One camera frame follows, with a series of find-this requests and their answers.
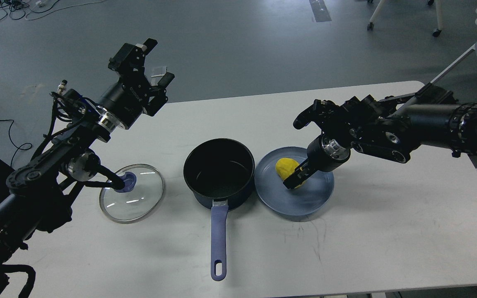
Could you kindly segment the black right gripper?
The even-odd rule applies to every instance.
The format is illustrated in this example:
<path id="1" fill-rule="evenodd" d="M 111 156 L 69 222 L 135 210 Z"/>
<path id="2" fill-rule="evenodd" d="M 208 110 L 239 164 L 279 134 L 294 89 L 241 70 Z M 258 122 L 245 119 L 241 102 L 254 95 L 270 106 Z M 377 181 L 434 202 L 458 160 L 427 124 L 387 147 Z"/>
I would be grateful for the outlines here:
<path id="1" fill-rule="evenodd" d="M 335 139 L 320 135 L 310 142 L 306 148 L 306 160 L 301 163 L 301 170 L 296 168 L 285 181 L 287 189 L 299 188 L 316 172 L 332 172 L 345 162 L 351 155 L 351 149 L 343 147 Z"/>

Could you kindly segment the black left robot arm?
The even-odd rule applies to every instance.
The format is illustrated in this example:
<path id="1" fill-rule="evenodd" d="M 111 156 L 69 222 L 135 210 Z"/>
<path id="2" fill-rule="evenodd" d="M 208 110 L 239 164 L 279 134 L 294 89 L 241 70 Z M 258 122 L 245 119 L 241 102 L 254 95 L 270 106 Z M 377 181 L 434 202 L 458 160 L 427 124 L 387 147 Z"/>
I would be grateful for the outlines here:
<path id="1" fill-rule="evenodd" d="M 123 44 L 108 61 L 119 79 L 93 101 L 62 80 L 51 92 L 51 125 L 28 164 L 11 172 L 0 185 L 0 294 L 9 284 L 9 273 L 26 273 L 19 292 L 28 298 L 36 272 L 32 266 L 7 264 L 17 250 L 26 250 L 26 241 L 35 231 L 53 232 L 72 219 L 72 204 L 83 188 L 110 188 L 131 192 L 136 174 L 116 174 L 101 164 L 90 149 L 99 140 L 108 142 L 120 127 L 128 130 L 142 114 L 154 116 L 167 103 L 166 88 L 174 79 L 165 73 L 156 85 L 145 76 L 145 58 L 158 44 L 147 39 L 142 44 Z"/>

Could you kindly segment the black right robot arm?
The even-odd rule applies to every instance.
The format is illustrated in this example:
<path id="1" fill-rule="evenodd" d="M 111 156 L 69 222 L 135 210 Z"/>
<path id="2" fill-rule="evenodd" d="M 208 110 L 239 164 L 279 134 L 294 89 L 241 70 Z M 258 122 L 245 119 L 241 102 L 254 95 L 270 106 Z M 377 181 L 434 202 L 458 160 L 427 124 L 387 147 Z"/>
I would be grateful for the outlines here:
<path id="1" fill-rule="evenodd" d="M 293 125 L 300 130 L 310 123 L 320 135 L 308 145 L 306 159 L 284 178 L 287 189 L 318 171 L 335 170 L 352 151 L 397 163 L 407 163 L 421 145 L 450 149 L 454 158 L 477 156 L 477 102 L 460 104 L 451 91 L 431 83 L 379 101 L 352 97 L 338 105 L 316 99 Z"/>

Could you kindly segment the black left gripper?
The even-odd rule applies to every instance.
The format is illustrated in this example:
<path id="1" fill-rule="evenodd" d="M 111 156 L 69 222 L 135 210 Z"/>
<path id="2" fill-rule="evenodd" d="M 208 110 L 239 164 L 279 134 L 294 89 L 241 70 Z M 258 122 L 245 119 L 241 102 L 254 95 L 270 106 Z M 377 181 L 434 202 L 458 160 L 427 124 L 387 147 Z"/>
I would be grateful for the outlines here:
<path id="1" fill-rule="evenodd" d="M 153 117 L 168 102 L 166 88 L 175 75 L 166 72 L 157 85 L 151 87 L 145 75 L 145 58 L 157 44 L 158 41 L 152 38 L 142 44 L 125 43 L 108 60 L 108 69 L 116 72 L 119 78 L 96 103 L 116 117 L 124 130 L 128 130 L 143 112 Z"/>

